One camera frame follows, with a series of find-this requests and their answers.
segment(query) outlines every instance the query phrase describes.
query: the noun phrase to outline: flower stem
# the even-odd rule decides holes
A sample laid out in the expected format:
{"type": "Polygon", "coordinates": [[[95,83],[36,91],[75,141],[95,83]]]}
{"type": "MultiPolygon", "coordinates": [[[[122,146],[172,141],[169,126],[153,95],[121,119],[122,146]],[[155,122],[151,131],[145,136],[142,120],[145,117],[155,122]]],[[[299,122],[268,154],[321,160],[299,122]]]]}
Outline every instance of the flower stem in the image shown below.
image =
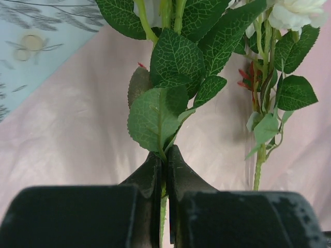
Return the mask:
{"type": "Polygon", "coordinates": [[[161,0],[160,15],[162,17],[162,28],[170,28],[172,0],[161,0]]]}
{"type": "Polygon", "coordinates": [[[269,72],[272,71],[275,64],[275,49],[276,49],[276,41],[277,41],[277,30],[275,28],[273,28],[272,30],[273,30],[273,35],[271,38],[269,72]]]}
{"type": "Polygon", "coordinates": [[[176,2],[176,19],[174,31],[180,35],[183,27],[183,14],[187,0],[177,0],[176,2]]]}
{"type": "Polygon", "coordinates": [[[134,0],[134,1],[138,6],[140,21],[141,21],[143,29],[146,33],[146,37],[147,37],[147,39],[150,39],[153,42],[153,44],[155,45],[156,42],[158,41],[158,38],[154,34],[151,27],[149,26],[147,16],[146,16],[146,9],[145,9],[144,0],[134,0]]]}
{"type": "Polygon", "coordinates": [[[260,178],[261,178],[261,167],[262,167],[262,164],[265,162],[265,159],[266,159],[266,149],[265,149],[265,144],[262,144],[258,151],[257,163],[255,166],[254,186],[253,186],[254,191],[259,190],[260,178]]]}

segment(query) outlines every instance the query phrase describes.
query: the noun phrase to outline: white flower petal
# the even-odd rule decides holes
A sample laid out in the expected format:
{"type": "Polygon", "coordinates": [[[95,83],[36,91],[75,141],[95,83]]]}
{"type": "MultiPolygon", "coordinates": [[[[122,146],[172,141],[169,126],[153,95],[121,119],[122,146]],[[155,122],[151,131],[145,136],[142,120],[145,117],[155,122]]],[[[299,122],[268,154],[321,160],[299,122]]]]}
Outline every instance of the white flower petal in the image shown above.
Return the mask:
{"type": "Polygon", "coordinates": [[[250,37],[252,37],[254,33],[255,33],[255,28],[254,28],[254,25],[252,23],[246,29],[246,36],[247,36],[247,38],[249,39],[250,37]]]}
{"type": "Polygon", "coordinates": [[[312,27],[321,27],[326,23],[327,18],[328,18],[328,14],[326,12],[318,15],[317,17],[310,17],[311,19],[310,25],[312,27]]]}
{"type": "MultiPolygon", "coordinates": [[[[162,27],[162,18],[159,16],[161,0],[144,0],[146,17],[150,27],[162,27]]],[[[139,17],[139,9],[134,2],[133,12],[139,17]]]]}
{"type": "Polygon", "coordinates": [[[275,1],[269,16],[272,27],[301,31],[307,24],[319,27],[326,22],[323,4],[326,0],[268,0],[275,1]]]}
{"type": "Polygon", "coordinates": [[[229,2],[229,5],[228,5],[227,9],[228,9],[228,8],[231,8],[232,5],[234,5],[235,2],[236,2],[236,0],[231,0],[231,1],[229,2]]]}

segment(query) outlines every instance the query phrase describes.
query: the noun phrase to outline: artificial flower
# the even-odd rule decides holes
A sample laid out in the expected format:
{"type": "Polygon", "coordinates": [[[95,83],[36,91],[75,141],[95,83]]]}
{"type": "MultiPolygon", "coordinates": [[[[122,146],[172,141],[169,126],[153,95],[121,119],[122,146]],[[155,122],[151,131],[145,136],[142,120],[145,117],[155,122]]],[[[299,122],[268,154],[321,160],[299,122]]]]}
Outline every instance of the artificial flower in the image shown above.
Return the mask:
{"type": "Polygon", "coordinates": [[[274,0],[269,23],[276,29],[291,29],[301,34],[302,27],[322,26],[327,19],[323,10],[326,0],[274,0]]]}

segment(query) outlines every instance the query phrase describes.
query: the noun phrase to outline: green stem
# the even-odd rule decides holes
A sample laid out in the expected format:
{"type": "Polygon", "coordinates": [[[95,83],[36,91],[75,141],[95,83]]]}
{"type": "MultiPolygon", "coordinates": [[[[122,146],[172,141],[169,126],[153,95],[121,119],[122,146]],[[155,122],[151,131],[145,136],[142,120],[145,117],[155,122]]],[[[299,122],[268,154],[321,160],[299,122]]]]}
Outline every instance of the green stem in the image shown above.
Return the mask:
{"type": "Polygon", "coordinates": [[[276,41],[277,41],[277,30],[273,28],[273,35],[271,38],[271,49],[270,49],[270,63],[269,63],[269,72],[272,71],[275,64],[275,49],[276,49],[276,41]]]}
{"type": "Polygon", "coordinates": [[[146,9],[145,9],[145,3],[144,0],[134,0],[135,3],[137,4],[138,10],[139,10],[139,17],[140,17],[140,22],[143,26],[143,29],[146,33],[147,39],[150,39],[153,44],[155,45],[156,42],[158,41],[157,36],[154,34],[153,30],[149,26],[147,16],[146,16],[146,9]]]}
{"type": "Polygon", "coordinates": [[[180,35],[183,27],[183,14],[187,0],[177,0],[176,2],[176,19],[174,31],[180,35]]]}
{"type": "Polygon", "coordinates": [[[264,58],[263,58],[263,80],[262,83],[265,83],[266,78],[268,77],[268,64],[269,64],[269,50],[270,50],[270,40],[272,38],[272,27],[268,20],[265,22],[265,37],[264,37],[264,58]]]}
{"type": "Polygon", "coordinates": [[[162,17],[162,28],[170,28],[171,10],[172,10],[172,0],[161,0],[160,15],[162,17]]]}
{"type": "Polygon", "coordinates": [[[260,15],[258,18],[258,21],[253,22],[255,31],[257,32],[257,45],[258,45],[258,51],[259,54],[262,56],[263,60],[265,59],[264,51],[262,48],[262,32],[261,32],[261,27],[262,27],[262,16],[260,15]]]}
{"type": "Polygon", "coordinates": [[[265,159],[266,159],[266,149],[265,149],[265,144],[262,144],[261,148],[258,151],[257,163],[255,166],[254,186],[253,186],[254,191],[259,190],[260,178],[261,178],[261,167],[262,167],[262,164],[265,162],[265,159]]]}

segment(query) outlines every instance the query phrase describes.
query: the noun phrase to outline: printed leaf pattern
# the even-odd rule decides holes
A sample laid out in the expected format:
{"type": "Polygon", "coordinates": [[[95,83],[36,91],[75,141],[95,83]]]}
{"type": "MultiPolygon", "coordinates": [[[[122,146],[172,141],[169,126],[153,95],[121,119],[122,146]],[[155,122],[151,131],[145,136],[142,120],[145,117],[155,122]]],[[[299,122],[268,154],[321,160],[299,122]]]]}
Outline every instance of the printed leaf pattern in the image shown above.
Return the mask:
{"type": "Polygon", "coordinates": [[[197,93],[205,74],[203,55],[197,45],[167,28],[163,30],[153,50],[150,68],[154,86],[177,86],[181,80],[185,80],[180,79],[180,75],[191,79],[186,84],[189,98],[197,93]]]}
{"type": "Polygon", "coordinates": [[[310,49],[314,46],[320,33],[319,28],[313,28],[306,25],[302,29],[300,39],[295,43],[292,38],[292,32],[285,34],[281,40],[276,43],[275,49],[275,67],[282,70],[282,60],[284,63],[284,72],[290,74],[299,67],[310,49]]]}
{"type": "Polygon", "coordinates": [[[49,17],[42,14],[41,9],[38,8],[41,4],[32,4],[29,1],[15,1],[10,0],[11,5],[0,3],[0,19],[13,23],[24,29],[38,28],[46,31],[57,31],[55,24],[66,22],[74,27],[80,28],[88,32],[97,32],[89,25],[103,26],[103,17],[99,9],[94,8],[97,5],[94,2],[87,6],[65,6],[52,5],[60,3],[59,1],[50,1],[49,5],[42,5],[43,8],[53,8],[57,10],[55,17],[49,17]]]}
{"type": "Polygon", "coordinates": [[[200,107],[207,101],[211,100],[227,84],[227,80],[220,76],[209,76],[201,84],[200,89],[194,99],[193,107],[200,107]]]}
{"type": "Polygon", "coordinates": [[[230,0],[187,0],[181,34],[193,42],[199,41],[217,23],[229,2],[230,0]]]}
{"type": "Polygon", "coordinates": [[[229,60],[246,28],[266,9],[266,0],[255,0],[223,15],[199,42],[207,76],[217,75],[229,60]]]}
{"type": "Polygon", "coordinates": [[[139,17],[133,12],[133,0],[96,0],[102,16],[121,34],[145,40],[146,33],[139,17]]]}
{"type": "Polygon", "coordinates": [[[97,32],[97,30],[95,29],[92,29],[88,26],[86,26],[84,23],[76,20],[75,18],[72,17],[72,15],[68,14],[68,13],[65,13],[65,12],[59,12],[57,13],[57,16],[61,19],[64,20],[64,22],[74,26],[74,27],[77,27],[77,28],[80,28],[82,30],[86,30],[86,31],[89,31],[89,32],[97,32]]]}
{"type": "Polygon", "coordinates": [[[316,102],[314,90],[303,76],[291,75],[278,82],[275,104],[280,110],[294,111],[316,102]]]}
{"type": "Polygon", "coordinates": [[[139,96],[132,104],[128,130],[132,139],[141,147],[158,152],[177,131],[178,116],[188,103],[184,86],[154,88],[139,96]]]}

